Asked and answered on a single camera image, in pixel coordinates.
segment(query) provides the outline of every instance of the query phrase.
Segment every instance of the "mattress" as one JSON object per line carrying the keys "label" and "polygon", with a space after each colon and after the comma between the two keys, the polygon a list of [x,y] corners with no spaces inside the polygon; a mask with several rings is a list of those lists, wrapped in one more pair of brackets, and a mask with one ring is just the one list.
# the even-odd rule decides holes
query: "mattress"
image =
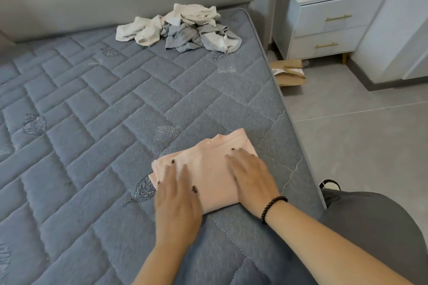
{"label": "mattress", "polygon": [[[223,55],[115,28],[19,45],[0,64],[0,284],[123,284],[155,243],[151,163],[244,128],[290,203],[324,211],[282,97],[243,9],[220,23]],[[175,284],[271,284],[296,258],[241,205],[204,217]]]}

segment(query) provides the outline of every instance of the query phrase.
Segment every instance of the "pink cloth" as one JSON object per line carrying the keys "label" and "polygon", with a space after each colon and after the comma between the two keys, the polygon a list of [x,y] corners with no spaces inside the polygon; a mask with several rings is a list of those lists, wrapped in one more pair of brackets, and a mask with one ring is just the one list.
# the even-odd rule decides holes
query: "pink cloth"
{"label": "pink cloth", "polygon": [[165,177],[165,168],[175,160],[177,176],[186,164],[192,185],[198,188],[204,213],[238,203],[238,188],[226,166],[224,155],[232,148],[243,148],[257,155],[243,128],[229,135],[218,134],[205,139],[194,147],[165,155],[152,162],[153,173],[149,175],[155,188]]}

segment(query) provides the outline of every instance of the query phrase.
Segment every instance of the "gold drawer handle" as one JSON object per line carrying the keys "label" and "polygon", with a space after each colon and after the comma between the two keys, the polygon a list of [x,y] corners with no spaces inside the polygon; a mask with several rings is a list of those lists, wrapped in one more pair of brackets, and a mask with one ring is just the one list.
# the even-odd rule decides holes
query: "gold drawer handle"
{"label": "gold drawer handle", "polygon": [[326,44],[326,45],[317,45],[315,48],[316,49],[321,49],[321,48],[326,48],[326,47],[328,47],[328,46],[336,46],[336,45],[339,45],[339,43],[331,43],[331,44]]}
{"label": "gold drawer handle", "polygon": [[330,22],[332,20],[345,19],[345,18],[349,18],[349,17],[352,17],[352,15],[343,15],[340,17],[327,17],[327,19],[325,21]]}

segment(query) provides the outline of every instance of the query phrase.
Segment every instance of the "black bracelet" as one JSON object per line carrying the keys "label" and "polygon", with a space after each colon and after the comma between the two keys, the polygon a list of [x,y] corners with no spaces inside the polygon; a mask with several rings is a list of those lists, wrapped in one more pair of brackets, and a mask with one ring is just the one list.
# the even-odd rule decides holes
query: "black bracelet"
{"label": "black bracelet", "polygon": [[272,205],[275,204],[277,201],[286,201],[286,202],[288,202],[288,199],[286,197],[284,197],[284,196],[278,196],[278,197],[275,197],[273,200],[271,200],[270,203],[266,206],[266,208],[263,211],[263,213],[261,214],[260,220],[261,220],[261,222],[263,224],[267,224],[266,221],[265,221],[266,214],[268,213],[268,211],[272,207]]}

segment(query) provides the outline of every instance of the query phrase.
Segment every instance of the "gray pants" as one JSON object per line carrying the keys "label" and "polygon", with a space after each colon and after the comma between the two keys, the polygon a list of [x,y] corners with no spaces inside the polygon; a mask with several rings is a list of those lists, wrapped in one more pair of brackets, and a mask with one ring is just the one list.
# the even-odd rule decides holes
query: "gray pants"
{"label": "gray pants", "polygon": [[[376,193],[322,190],[320,222],[359,246],[414,285],[428,284],[428,252],[421,230],[393,200]],[[295,257],[284,284],[316,284]]]}

